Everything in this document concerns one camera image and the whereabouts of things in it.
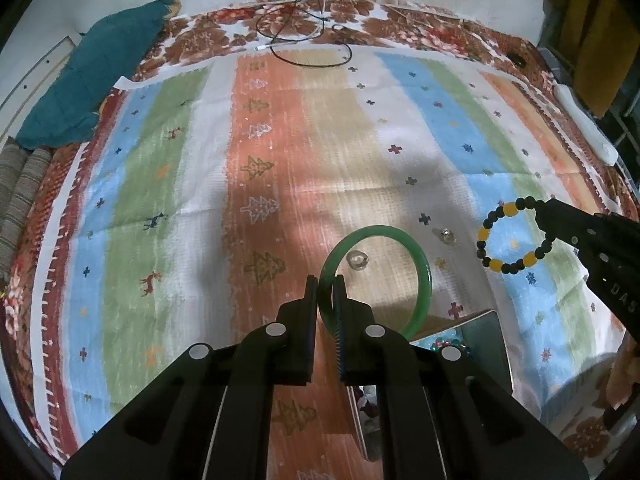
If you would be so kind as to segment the right hand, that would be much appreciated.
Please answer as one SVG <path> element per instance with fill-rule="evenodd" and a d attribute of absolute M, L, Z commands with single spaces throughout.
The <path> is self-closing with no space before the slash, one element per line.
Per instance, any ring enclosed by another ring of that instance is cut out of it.
<path fill-rule="evenodd" d="M 630 333 L 626 333 L 605 388 L 605 397 L 611 408 L 619 408 L 628 401 L 632 387 L 639 382 L 639 375 L 639 345 Z"/>

